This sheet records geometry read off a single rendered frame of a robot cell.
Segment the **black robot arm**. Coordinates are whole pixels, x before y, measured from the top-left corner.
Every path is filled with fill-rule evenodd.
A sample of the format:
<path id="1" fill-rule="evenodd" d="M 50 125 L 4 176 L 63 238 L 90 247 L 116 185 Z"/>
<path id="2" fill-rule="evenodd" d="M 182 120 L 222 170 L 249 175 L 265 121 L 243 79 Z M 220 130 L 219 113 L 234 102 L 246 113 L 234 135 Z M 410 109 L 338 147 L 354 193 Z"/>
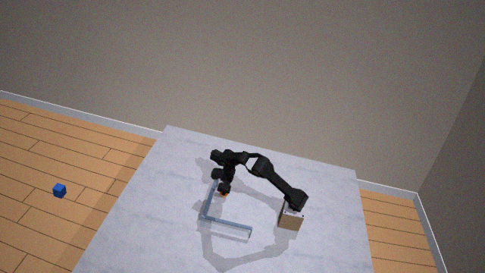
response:
<path id="1" fill-rule="evenodd" d="M 249 170 L 246 167 L 246 162 L 249 158 L 258 158 Z M 259 153 L 248 153 L 243 152 L 233 152 L 230 149 L 225 149 L 223 152 L 218 150 L 212 150 L 210 159 L 217 163 L 219 166 L 224 166 L 225 171 L 234 171 L 238 164 L 244 165 L 247 171 L 263 179 L 268 179 L 281 193 L 285 196 L 283 197 L 288 203 L 288 209 L 293 211 L 301 212 L 302 207 L 308 195 L 301 189 L 292 188 L 279 174 L 274 171 L 274 165 L 270 162 L 270 159 L 259 154 Z M 211 172 L 212 179 L 223 180 L 224 173 L 221 168 L 213 168 Z"/>

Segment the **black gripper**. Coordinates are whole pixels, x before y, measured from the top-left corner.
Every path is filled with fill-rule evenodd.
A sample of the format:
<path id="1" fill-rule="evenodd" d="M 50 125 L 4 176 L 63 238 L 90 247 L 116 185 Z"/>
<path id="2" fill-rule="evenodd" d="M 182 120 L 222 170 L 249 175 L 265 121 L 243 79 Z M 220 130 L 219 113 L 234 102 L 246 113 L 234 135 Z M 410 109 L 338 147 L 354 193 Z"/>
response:
<path id="1" fill-rule="evenodd" d="M 222 172 L 224 173 L 224 178 L 222 180 L 222 182 L 218 183 L 218 186 L 217 186 L 217 191 L 218 192 L 222 192 L 222 195 L 224 196 L 226 193 L 230 193 L 230 188 L 231 188 L 231 185 L 230 183 L 233 181 L 233 176 L 235 174 L 235 171 L 225 171 L 224 168 L 222 170 Z"/>

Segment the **low clear glass wall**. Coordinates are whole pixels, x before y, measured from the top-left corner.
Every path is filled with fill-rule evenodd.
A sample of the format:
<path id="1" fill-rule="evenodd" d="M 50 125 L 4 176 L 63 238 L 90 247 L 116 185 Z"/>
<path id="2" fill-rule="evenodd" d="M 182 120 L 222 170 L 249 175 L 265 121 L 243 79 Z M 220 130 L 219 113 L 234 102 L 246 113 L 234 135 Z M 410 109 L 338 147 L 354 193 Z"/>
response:
<path id="1" fill-rule="evenodd" d="M 216 187 L 214 189 L 214 195 L 215 195 L 216 188 L 217 188 L 217 184 L 216 184 Z M 211 204 L 212 204 L 212 201 L 214 199 L 214 195 L 213 195 L 213 198 L 211 200 Z M 211 208 L 211 204 L 209 206 L 209 209 L 208 209 L 206 215 L 208 215 L 208 213 L 209 213 L 209 210 Z M 204 219 L 204 218 L 201 218 L 200 227 L 209 228 L 209 229 L 224 232 L 224 233 L 227 233 L 227 234 L 235 234 L 235 235 L 238 235 L 238 236 L 241 236 L 241 237 L 247 237 L 247 238 L 249 238 L 251 231 L 252 231 L 252 230 L 245 229 L 245 228 L 242 228 L 242 227 L 230 226 L 228 224 L 222 224 L 222 223 L 219 223 L 219 222 L 216 222 L 216 221 L 210 221 L 210 220 L 207 220 L 207 219 Z"/>

